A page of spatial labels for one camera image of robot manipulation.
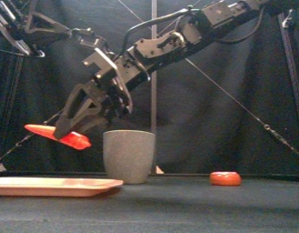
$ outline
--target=metal pole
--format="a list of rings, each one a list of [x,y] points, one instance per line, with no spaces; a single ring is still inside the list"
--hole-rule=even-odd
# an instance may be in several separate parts
[[[152,19],[156,18],[156,0],[152,0]],[[152,25],[152,38],[156,38],[156,25]],[[151,75],[151,132],[156,135],[156,71]],[[156,152],[152,165],[152,174],[156,173]]]

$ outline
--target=wire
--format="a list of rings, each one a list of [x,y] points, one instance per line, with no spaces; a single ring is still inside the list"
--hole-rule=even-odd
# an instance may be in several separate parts
[[[244,40],[247,40],[252,36],[252,34],[258,31],[258,29],[260,27],[262,20],[263,20],[263,15],[264,15],[264,8],[266,7],[263,6],[263,8],[260,10],[260,14],[259,14],[256,25],[255,25],[252,31],[246,36],[243,36],[242,38],[234,39],[234,40],[215,39],[214,41],[216,43],[222,44],[222,45],[230,45],[231,46],[231,45],[235,45],[235,44],[243,42]]]
[[[38,50],[40,55],[38,56],[26,56],[25,54],[20,54],[20,53],[14,53],[12,51],[6,51],[4,49],[0,49],[0,53],[2,54],[8,54],[12,56],[18,56],[18,57],[24,57],[24,58],[44,58],[46,55],[42,51]]]

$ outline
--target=table surface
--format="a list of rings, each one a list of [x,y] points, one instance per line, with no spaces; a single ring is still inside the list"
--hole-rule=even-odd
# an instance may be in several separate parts
[[[0,232],[299,232],[299,182],[149,177],[90,198],[0,197]]]

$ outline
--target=orange tray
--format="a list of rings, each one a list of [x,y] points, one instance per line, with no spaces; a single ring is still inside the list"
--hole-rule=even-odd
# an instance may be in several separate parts
[[[0,177],[0,196],[90,197],[123,180],[54,177]]]

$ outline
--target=black cable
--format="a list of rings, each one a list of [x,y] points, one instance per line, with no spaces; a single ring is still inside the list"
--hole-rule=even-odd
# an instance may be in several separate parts
[[[215,39],[214,41],[222,45],[235,45],[235,44],[243,42],[244,40],[247,40],[252,36],[252,34],[258,31],[258,29],[260,27],[263,15],[264,15],[264,8],[266,7],[263,6],[263,8],[260,10],[256,25],[255,25],[252,31],[246,36],[243,36],[242,38],[234,39],[234,40]]]

